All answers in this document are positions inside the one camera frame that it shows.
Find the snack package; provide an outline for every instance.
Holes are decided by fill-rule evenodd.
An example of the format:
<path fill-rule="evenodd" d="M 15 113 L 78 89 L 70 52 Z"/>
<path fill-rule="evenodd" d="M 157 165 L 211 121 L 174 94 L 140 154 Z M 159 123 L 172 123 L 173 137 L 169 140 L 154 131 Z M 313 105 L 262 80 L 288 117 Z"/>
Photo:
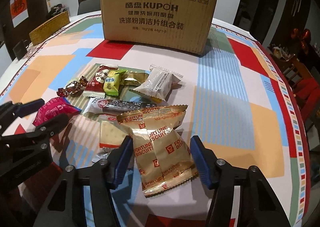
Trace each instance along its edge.
<path fill-rule="evenodd" d="M 83 110 L 83 113 L 91 112 L 95 114 L 108 113 L 119 115 L 123 112 L 150 107 L 156 107 L 156 104 L 118 99 L 91 98 L 87 104 L 87 107 Z"/>
<path fill-rule="evenodd" d="M 84 96 L 88 97 L 105 97 L 105 92 L 103 90 L 103 85 L 105 82 L 105 79 L 108 76 L 108 72 L 110 70 L 117 70 L 118 65 L 100 65 L 98 71 L 93 76 L 91 81 L 88 83 L 88 86 L 83 91 Z"/>
<path fill-rule="evenodd" d="M 150 66 L 150 71 L 147 80 L 131 91 L 156 103 L 165 101 L 171 86 L 180 82 L 183 76 L 153 64 Z"/>
<path fill-rule="evenodd" d="M 65 98 L 56 97 L 48 101 L 38 110 L 32 124 L 38 126 L 61 113 L 67 113 L 71 117 L 79 111 L 81 111 L 81 109 L 73 107 Z"/>
<path fill-rule="evenodd" d="M 78 93 L 80 90 L 83 90 L 87 87 L 88 81 L 84 76 L 78 80 L 72 80 L 68 83 L 65 88 L 59 88 L 57 90 L 57 95 L 60 97 L 68 97 L 69 94 Z"/>
<path fill-rule="evenodd" d="M 119 86 L 121 81 L 121 75 L 127 70 L 111 70 L 108 72 L 108 76 L 105 79 L 103 85 L 104 92 L 109 96 L 119 96 Z"/>
<path fill-rule="evenodd" d="M 187 105 L 155 107 L 118 115 L 133 138 L 133 150 L 145 196 L 162 192 L 197 175 L 187 144 L 175 128 Z"/>
<path fill-rule="evenodd" d="M 149 74 L 145 72 L 126 72 L 122 78 L 120 85 L 124 86 L 140 86 L 146 81 Z"/>
<path fill-rule="evenodd" d="M 95 163 L 102 158 L 107 158 L 112 150 L 117 149 L 122 144 L 127 133 L 123 126 L 121 126 L 117 118 L 110 115 L 100 115 L 100 143 L 99 153 L 92 158 Z M 132 155 L 128 168 L 133 168 L 134 155 Z"/>

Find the colorful patterned tablecloth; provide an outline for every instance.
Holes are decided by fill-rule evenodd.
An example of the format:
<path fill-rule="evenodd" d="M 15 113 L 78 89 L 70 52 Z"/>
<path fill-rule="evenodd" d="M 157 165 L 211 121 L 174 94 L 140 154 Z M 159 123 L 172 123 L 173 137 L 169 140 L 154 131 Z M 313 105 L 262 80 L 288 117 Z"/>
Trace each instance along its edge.
<path fill-rule="evenodd" d="M 177 130 L 188 143 L 199 135 L 207 148 L 234 166 L 257 165 L 277 194 L 291 226 L 300 226 L 310 190 L 308 146 L 292 91 L 270 56 L 256 41 L 212 24 L 202 57 L 142 44 L 112 43 L 103 38 L 100 15 L 70 24 L 38 45 L 0 95 L 6 101 L 45 101 L 79 75 L 92 77 L 98 64 L 148 70 L 151 64 L 182 74 L 169 104 L 188 104 Z M 138 101 L 136 95 L 123 94 Z M 88 98 L 68 97 L 80 108 Z M 35 113 L 18 118 L 5 135 L 31 131 Z M 70 122 L 59 144 L 52 142 L 54 162 L 61 167 L 90 166 L 98 151 L 99 122 L 80 114 Z M 204 226 L 212 191 L 196 178 L 145 198 L 138 169 L 128 171 L 112 192 L 121 226 Z M 30 192 L 31 200 L 35 194 Z M 88 226 L 93 227 L 90 189 L 84 189 Z M 235 187 L 232 221 L 237 225 L 240 188 Z M 40 204 L 34 203 L 37 210 Z"/>

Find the pink wrapper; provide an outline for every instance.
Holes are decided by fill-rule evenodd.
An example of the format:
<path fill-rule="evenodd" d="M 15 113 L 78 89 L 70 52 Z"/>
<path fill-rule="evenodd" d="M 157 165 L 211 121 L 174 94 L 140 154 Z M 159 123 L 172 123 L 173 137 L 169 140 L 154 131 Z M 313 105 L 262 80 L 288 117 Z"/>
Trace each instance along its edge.
<path fill-rule="evenodd" d="M 38 110 L 36 118 L 32 124 L 38 126 L 61 113 L 66 113 L 70 117 L 72 117 L 79 111 L 81 111 L 81 109 L 70 105 L 70 103 L 65 98 L 56 97 L 48 101 Z"/>

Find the cardboard box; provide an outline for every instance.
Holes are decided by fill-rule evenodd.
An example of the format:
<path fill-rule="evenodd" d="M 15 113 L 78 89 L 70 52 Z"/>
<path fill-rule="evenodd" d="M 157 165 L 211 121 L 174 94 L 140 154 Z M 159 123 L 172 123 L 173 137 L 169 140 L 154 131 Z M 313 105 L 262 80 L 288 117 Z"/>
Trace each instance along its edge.
<path fill-rule="evenodd" d="M 107 40 L 201 54 L 217 0 L 100 0 Z"/>

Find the red circular logo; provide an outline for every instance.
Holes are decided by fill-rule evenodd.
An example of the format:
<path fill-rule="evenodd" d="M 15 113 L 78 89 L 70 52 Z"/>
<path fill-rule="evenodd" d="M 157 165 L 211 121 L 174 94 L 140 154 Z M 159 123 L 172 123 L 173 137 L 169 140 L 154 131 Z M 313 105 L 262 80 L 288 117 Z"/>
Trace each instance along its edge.
<path fill-rule="evenodd" d="M 98 101 L 98 106 L 99 106 L 100 108 L 103 108 L 103 107 L 105 107 L 105 106 L 107 106 L 107 105 L 108 105 L 108 101 L 107 101 L 106 99 L 103 99 L 103 100 Z"/>

